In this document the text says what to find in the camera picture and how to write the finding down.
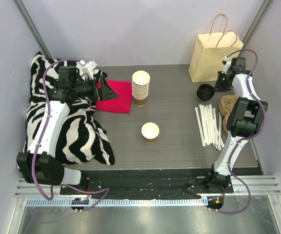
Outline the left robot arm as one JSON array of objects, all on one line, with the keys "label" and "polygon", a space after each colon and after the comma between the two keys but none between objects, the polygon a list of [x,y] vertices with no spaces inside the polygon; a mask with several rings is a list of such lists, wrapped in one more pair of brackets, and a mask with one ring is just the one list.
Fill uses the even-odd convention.
[{"label": "left robot arm", "polygon": [[107,84],[104,75],[95,79],[91,72],[86,81],[81,79],[75,66],[58,69],[58,81],[54,88],[45,91],[45,113],[32,144],[24,153],[18,153],[17,165],[27,183],[36,186],[71,186],[81,195],[88,189],[83,171],[65,168],[56,159],[56,145],[63,123],[72,104],[78,98],[92,101],[117,99],[118,94]]}]

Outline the black plastic cup lid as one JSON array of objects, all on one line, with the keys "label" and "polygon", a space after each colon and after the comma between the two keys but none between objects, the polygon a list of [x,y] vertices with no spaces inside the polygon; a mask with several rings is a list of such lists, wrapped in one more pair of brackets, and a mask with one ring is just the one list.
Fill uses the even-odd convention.
[{"label": "black plastic cup lid", "polygon": [[215,94],[215,89],[209,84],[201,84],[197,90],[197,97],[200,100],[208,101]]}]

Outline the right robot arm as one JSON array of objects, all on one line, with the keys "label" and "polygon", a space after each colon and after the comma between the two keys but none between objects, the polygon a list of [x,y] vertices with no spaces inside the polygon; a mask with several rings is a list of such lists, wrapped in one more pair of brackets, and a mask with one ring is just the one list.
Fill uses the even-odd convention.
[{"label": "right robot arm", "polygon": [[252,72],[245,68],[245,58],[225,57],[223,64],[215,88],[218,91],[233,88],[237,101],[227,119],[225,146],[204,180],[206,190],[211,193],[229,186],[234,163],[243,146],[260,132],[268,108],[268,103],[262,101],[255,91]]}]

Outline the brown paper coffee cup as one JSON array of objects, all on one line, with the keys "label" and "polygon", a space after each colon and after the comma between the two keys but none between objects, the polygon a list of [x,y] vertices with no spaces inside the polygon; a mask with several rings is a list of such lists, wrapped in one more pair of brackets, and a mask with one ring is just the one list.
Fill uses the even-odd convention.
[{"label": "brown paper coffee cup", "polygon": [[147,143],[153,143],[159,136],[159,133],[158,125],[153,122],[147,122],[141,128],[141,134]]}]

